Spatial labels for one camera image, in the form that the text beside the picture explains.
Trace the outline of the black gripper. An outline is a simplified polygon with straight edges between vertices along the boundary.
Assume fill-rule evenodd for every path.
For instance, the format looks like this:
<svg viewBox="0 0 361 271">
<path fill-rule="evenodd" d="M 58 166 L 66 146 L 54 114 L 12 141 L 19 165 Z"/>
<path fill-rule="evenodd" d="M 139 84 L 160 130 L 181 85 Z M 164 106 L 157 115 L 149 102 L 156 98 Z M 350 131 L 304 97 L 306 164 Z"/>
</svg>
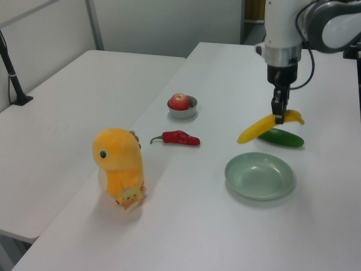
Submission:
<svg viewBox="0 0 361 271">
<path fill-rule="evenodd" d="M 284 115 L 287 110 L 290 85 L 297 79 L 298 65 L 289 67 L 267 66 L 267 80 L 275 86 L 285 86 L 285 90 L 274 89 L 274 95 L 271 101 L 272 114 L 275 116 L 276 124 L 284 123 Z"/>
</svg>

